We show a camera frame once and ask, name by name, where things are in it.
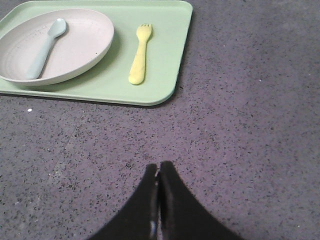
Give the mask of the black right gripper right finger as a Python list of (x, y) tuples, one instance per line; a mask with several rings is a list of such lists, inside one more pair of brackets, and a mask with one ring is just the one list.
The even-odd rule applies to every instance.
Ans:
[(159, 203), (164, 240), (241, 240), (192, 195), (170, 161), (160, 164)]

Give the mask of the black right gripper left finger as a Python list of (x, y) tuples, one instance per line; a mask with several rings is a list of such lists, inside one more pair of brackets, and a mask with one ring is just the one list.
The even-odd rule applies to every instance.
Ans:
[(93, 234), (91, 240), (156, 240), (158, 237), (157, 165), (146, 166), (144, 175), (121, 210)]

